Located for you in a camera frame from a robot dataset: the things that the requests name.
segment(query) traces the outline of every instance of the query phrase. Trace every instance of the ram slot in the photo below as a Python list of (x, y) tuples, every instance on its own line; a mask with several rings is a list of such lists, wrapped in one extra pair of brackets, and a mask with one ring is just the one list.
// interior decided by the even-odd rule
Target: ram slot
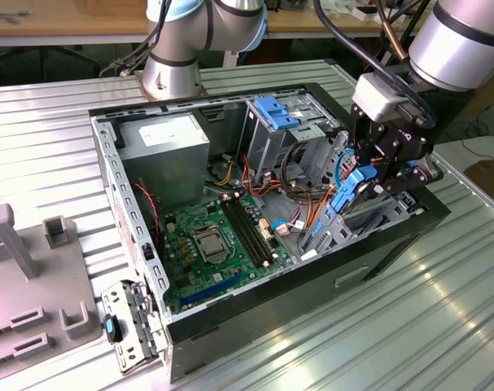
[(261, 267), (265, 261), (270, 262), (272, 260), (270, 251), (266, 248), (260, 234), (251, 224), (250, 218), (239, 201), (232, 200), (221, 203), (221, 208), (254, 265)]

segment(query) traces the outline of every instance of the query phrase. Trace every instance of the wooden table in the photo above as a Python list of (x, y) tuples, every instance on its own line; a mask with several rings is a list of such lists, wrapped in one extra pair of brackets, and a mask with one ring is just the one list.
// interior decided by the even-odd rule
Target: wooden table
[[(31, 11), (20, 24), (0, 20), (0, 46), (72, 45), (141, 42), (147, 35), (143, 17), (92, 16), (84, 0), (5, 0), (0, 11)], [(381, 26), (351, 15), (332, 20), (351, 37), (375, 37)], [(313, 11), (271, 11), (268, 39), (331, 37)]]
[[(350, 37), (377, 37), (382, 26), (375, 22), (363, 22), (347, 14), (332, 15), (330, 19), (341, 31)], [(398, 31), (405, 24), (393, 24)], [(269, 13), (269, 39), (286, 38), (328, 38), (330, 31), (322, 25), (315, 11), (279, 10)]]

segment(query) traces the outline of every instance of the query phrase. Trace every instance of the yellow wire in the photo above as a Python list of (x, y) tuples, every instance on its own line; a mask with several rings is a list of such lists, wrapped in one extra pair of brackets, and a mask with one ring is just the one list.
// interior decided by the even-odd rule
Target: yellow wire
[(232, 174), (232, 161), (229, 163), (229, 170), (227, 171), (225, 178), (221, 182), (218, 182), (217, 186), (226, 185), (228, 183), (228, 181), (230, 180), (231, 174)]

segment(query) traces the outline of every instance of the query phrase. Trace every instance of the motherboard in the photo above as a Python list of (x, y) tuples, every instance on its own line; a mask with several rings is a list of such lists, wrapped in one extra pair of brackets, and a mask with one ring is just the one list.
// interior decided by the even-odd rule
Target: motherboard
[(291, 263), (248, 194), (177, 209), (160, 217), (173, 314), (231, 292)]

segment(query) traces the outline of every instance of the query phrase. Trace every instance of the label sticker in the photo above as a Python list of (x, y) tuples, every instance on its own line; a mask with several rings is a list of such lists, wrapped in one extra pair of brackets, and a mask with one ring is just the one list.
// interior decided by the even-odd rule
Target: label sticker
[(199, 133), (189, 116), (166, 118), (164, 122), (142, 126), (139, 132), (148, 147), (194, 137)]

